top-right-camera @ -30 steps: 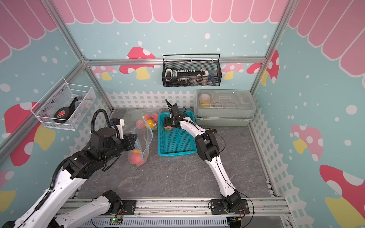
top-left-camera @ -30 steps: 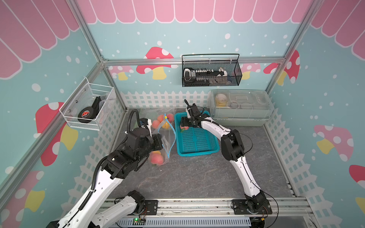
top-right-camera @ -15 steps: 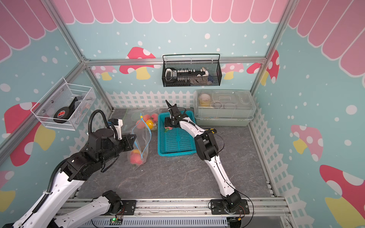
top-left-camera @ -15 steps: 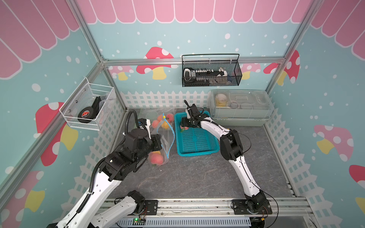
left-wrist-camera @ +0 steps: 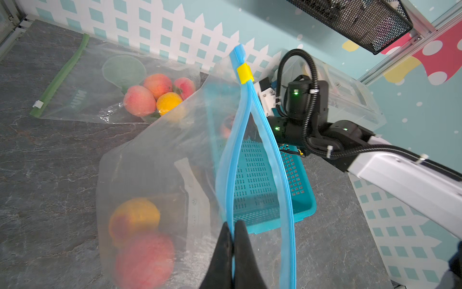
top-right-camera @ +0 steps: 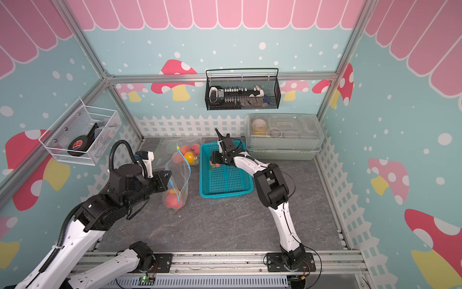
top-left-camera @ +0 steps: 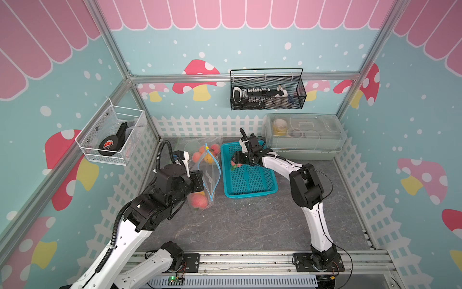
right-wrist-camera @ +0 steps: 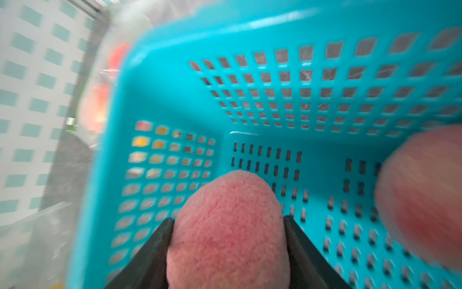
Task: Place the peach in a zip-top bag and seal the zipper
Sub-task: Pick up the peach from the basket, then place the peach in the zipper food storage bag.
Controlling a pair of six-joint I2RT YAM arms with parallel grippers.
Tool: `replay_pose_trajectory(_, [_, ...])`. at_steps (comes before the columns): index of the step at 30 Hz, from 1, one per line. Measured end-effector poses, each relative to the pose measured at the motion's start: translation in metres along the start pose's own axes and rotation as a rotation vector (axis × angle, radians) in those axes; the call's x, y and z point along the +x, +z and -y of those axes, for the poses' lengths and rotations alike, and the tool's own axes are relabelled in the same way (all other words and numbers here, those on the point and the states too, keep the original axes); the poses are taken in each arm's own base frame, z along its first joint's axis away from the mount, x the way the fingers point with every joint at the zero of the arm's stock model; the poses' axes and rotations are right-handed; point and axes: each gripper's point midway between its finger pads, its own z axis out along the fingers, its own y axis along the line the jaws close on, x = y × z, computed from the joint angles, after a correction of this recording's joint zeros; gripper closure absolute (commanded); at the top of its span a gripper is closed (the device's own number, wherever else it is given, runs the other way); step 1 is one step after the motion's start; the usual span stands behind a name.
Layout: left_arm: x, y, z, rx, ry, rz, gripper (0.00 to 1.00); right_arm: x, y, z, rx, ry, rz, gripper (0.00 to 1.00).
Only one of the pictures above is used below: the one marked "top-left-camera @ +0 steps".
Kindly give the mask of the blue stick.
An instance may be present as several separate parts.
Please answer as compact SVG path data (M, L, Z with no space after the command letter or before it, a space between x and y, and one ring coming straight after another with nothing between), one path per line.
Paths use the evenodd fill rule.
M211 154L209 151L209 148L206 147L206 153ZM219 181L221 179L221 166L220 164L215 160L215 164L206 164L201 162L203 161L205 155L202 155L200 158L199 162L196 163L193 167L193 171L202 171L203 172L203 184L204 184L204 193L205 196L208 198L208 207L210 208L213 206L215 199L216 199L216 189L218 187ZM194 193L190 194L188 196L188 202L189 205L191 206L190 198ZM205 209L197 209L193 208L194 211L203 211Z

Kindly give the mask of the clear green zip-top bag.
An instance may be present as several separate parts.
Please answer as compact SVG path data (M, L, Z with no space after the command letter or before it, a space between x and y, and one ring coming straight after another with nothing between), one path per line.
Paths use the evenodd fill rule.
M190 156L188 166L192 168L200 160L202 155L206 156L201 164L215 164L215 161L206 153L206 147L209 148L210 153L214 156L216 161L220 163L222 143L222 137L183 137L178 139L174 150L187 152Z

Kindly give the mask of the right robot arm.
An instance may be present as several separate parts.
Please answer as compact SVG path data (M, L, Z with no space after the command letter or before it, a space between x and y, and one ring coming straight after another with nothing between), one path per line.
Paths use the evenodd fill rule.
M313 165L299 164L264 148L254 134L249 136L240 129L241 150L234 153L234 166L249 165L271 169L290 183L292 200L303 211L310 232L310 253L295 256L293 262L298 271L314 270L336 275L345 270L338 247L332 240L324 216L324 188L320 173Z

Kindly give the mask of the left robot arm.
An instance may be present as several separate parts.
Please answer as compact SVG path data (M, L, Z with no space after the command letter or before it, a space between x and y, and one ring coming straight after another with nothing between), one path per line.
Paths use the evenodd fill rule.
M178 213L189 195L203 191L202 178L202 171L189 170L185 152L173 151L167 140L161 142L154 180L120 209L105 251L70 288L139 289L154 276L179 270L184 252L173 242L164 243L134 268L124 271L124 267L159 224Z

